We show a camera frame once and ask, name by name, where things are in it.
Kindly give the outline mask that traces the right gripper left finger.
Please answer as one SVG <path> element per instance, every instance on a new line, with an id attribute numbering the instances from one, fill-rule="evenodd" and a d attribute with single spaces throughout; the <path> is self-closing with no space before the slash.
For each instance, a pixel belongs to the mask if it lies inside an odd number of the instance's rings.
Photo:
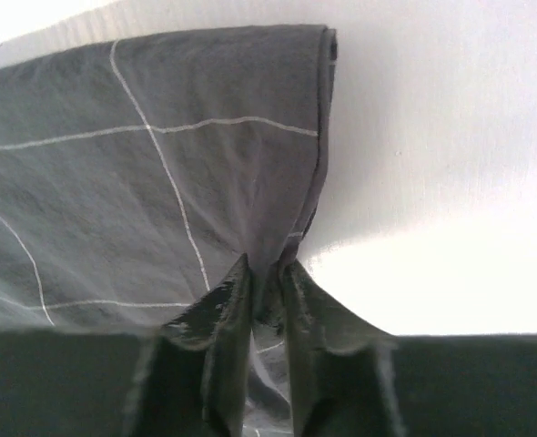
<path id="1" fill-rule="evenodd" d="M 0 328 L 0 436 L 239 436 L 251 274 L 158 327 Z"/>

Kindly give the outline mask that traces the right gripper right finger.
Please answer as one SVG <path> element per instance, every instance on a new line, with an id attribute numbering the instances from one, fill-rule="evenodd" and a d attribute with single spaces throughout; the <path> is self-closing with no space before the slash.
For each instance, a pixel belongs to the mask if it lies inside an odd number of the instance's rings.
<path id="1" fill-rule="evenodd" d="M 398 336 L 280 272 L 298 436 L 537 436 L 537 335 Z"/>

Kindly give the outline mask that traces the grey checked cloth napkin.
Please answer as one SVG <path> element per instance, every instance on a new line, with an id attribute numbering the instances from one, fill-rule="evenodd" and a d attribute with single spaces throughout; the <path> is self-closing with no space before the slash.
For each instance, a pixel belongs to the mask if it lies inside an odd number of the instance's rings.
<path id="1" fill-rule="evenodd" d="M 142 36 L 0 68 L 0 328 L 158 327 L 251 274 L 242 433 L 292 433 L 276 269 L 328 164 L 337 36 Z"/>

